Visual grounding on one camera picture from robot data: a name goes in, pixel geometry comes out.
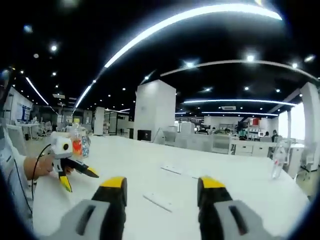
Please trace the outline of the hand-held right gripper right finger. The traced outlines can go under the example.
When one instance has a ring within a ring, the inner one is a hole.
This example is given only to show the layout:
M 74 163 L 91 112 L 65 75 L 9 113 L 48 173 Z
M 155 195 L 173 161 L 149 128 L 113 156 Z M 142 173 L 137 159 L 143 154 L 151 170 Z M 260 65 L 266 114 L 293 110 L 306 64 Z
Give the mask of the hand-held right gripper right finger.
M 271 240 L 261 217 L 226 186 L 209 176 L 198 178 L 198 222 L 202 240 Z

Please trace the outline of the person's left hand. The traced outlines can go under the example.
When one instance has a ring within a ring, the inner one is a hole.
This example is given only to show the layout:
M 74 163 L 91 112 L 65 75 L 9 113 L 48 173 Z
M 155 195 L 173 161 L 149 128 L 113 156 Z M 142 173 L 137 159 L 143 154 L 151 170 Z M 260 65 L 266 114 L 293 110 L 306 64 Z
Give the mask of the person's left hand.
M 23 162 L 23 170 L 28 181 L 36 180 L 39 177 L 46 176 L 53 171 L 53 156 L 43 155 L 38 159 L 36 157 L 26 157 Z

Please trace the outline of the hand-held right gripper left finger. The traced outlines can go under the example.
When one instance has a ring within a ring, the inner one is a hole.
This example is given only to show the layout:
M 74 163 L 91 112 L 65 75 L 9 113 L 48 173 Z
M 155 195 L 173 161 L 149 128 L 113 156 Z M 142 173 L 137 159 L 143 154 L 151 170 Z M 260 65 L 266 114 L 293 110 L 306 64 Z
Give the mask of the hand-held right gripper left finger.
M 54 240 L 121 240 L 126 222 L 127 178 L 101 183 L 92 199 L 85 199 L 61 219 Z

